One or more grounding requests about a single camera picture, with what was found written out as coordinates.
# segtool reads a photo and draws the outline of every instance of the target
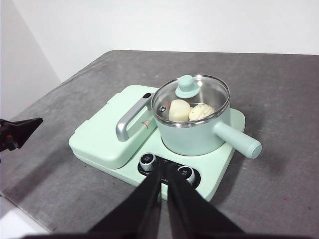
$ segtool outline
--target gray felt mat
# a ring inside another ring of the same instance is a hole
[[[22,149],[1,154],[1,192],[49,231],[86,232],[134,187],[78,160],[69,137],[126,86],[160,87],[184,74],[223,79],[231,106],[246,116],[246,133],[263,144],[256,160],[235,153],[211,203],[247,232],[318,236],[319,56],[313,55],[105,53],[14,118],[44,122]],[[171,238],[165,201],[159,238]]]

